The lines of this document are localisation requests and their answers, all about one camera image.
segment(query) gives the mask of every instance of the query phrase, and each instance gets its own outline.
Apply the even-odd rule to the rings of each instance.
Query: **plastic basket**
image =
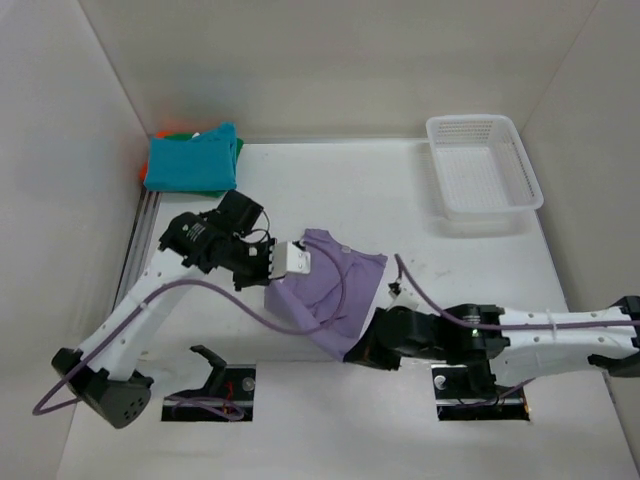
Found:
[[[427,135],[450,219],[480,220],[542,206],[540,186],[509,118],[433,117]]]

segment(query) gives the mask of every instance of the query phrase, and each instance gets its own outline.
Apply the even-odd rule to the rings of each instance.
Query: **screw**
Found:
[[[255,388],[256,388],[256,381],[253,378],[247,377],[242,379],[242,389],[245,392],[253,392]]]
[[[445,377],[444,375],[436,375],[435,378],[433,379],[433,385],[438,389],[438,390],[445,390],[446,384],[447,383],[447,377]]]

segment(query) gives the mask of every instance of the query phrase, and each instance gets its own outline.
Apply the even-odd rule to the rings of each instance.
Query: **lavender shirt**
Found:
[[[376,294],[387,257],[357,252],[336,242],[326,230],[307,229],[303,239],[317,243],[338,261],[346,277],[346,299],[340,317],[325,330],[309,335],[336,360],[358,342]],[[340,302],[342,288],[335,265],[323,253],[311,252],[309,275],[289,274],[265,289],[264,306],[274,315],[307,330],[327,320]]]

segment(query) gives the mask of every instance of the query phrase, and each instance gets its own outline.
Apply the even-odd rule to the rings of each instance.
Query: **teal towel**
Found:
[[[236,188],[236,130],[231,123],[189,141],[151,140],[144,186],[159,192]]]

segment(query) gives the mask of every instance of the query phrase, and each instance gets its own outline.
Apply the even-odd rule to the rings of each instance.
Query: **white wall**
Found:
[[[522,127],[596,0],[81,0],[148,132],[424,135]]]
[[[77,2],[0,1],[0,478],[55,477],[51,357],[110,307],[144,131]]]
[[[573,309],[640,295],[640,3],[601,0],[524,129]],[[640,379],[613,380],[640,459]]]

